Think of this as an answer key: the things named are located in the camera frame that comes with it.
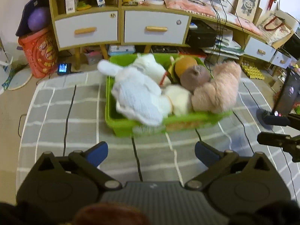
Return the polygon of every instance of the framed picture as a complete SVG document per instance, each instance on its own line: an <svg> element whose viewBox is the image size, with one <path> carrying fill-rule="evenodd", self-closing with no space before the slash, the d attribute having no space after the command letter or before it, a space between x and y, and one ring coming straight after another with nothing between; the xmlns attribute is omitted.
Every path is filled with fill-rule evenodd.
<svg viewBox="0 0 300 225"><path fill-rule="evenodd" d="M238 17L253 22L259 4L260 0L235 0L233 7L235 8Z"/></svg>

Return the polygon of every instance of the drawer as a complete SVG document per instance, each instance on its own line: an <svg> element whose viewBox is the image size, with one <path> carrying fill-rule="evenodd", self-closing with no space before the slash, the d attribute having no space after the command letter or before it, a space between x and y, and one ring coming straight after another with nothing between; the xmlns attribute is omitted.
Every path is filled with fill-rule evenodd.
<svg viewBox="0 0 300 225"><path fill-rule="evenodd" d="M182 44L189 16L173 13L125 11L125 43Z"/></svg>
<svg viewBox="0 0 300 225"><path fill-rule="evenodd" d="M277 51L275 55L272 57L270 63L281 68L287 68L291 63L292 59L288 56L282 54L281 52Z"/></svg>
<svg viewBox="0 0 300 225"><path fill-rule="evenodd" d="M55 21L60 48L118 40L118 11L90 13Z"/></svg>
<svg viewBox="0 0 300 225"><path fill-rule="evenodd" d="M250 38L245 48L246 55L253 56L267 62L270 62L275 52L276 49L264 42L254 39L253 37Z"/></svg>

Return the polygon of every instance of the white plush toy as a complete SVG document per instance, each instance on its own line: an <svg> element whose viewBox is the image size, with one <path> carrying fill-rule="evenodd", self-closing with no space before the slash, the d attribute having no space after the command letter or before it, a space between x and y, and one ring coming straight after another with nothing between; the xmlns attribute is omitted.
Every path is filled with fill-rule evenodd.
<svg viewBox="0 0 300 225"><path fill-rule="evenodd" d="M173 113L176 116L187 115L193 111L192 94L180 85L169 85L163 90L172 102Z"/></svg>
<svg viewBox="0 0 300 225"><path fill-rule="evenodd" d="M171 84L171 81L167 76L168 72L162 65L156 62L153 54L143 56L138 54L137 59L133 62L133 64L131 64L131 66L136 67L143 74L148 75L160 87L166 87Z"/></svg>
<svg viewBox="0 0 300 225"><path fill-rule="evenodd" d="M97 68L101 73L115 77L112 95L116 99L116 110L128 119L159 126L172 112L170 99L161 95L160 87L137 68L123 68L106 60L101 60Z"/></svg>

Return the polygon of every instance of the purple ball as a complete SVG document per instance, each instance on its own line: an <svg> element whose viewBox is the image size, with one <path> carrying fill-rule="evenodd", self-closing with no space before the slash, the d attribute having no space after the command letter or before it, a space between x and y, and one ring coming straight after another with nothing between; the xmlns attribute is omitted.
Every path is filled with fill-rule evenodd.
<svg viewBox="0 0 300 225"><path fill-rule="evenodd" d="M48 7L36 8L28 18L28 27L32 32L38 32L49 26L51 13Z"/></svg>

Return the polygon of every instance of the green storage box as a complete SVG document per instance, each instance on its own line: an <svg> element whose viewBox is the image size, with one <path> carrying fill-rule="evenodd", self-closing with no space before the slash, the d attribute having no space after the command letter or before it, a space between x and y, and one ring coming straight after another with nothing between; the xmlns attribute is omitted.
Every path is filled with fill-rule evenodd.
<svg viewBox="0 0 300 225"><path fill-rule="evenodd" d="M166 53L154 53L156 61L163 65L167 69L170 64L170 56L174 59L178 54L166 54ZM133 63L137 58L136 54L132 55L119 55L112 56L110 62L118 64L120 66L128 66ZM204 64L198 57L194 57L197 63ZM132 135L150 135L162 133L165 131L179 131L185 129L207 127L218 123L222 118L229 116L232 111L227 111L221 114L214 114L210 112L194 112L185 116L169 116L165 118L162 125L159 127L150 127L142 125L135 120L126 119L120 113L116 111L116 100L111 94L111 90L114 84L114 78L107 77L106 80L106 106L105 106L105 121L107 125L113 129L114 133L118 137L132 136Z"/></svg>

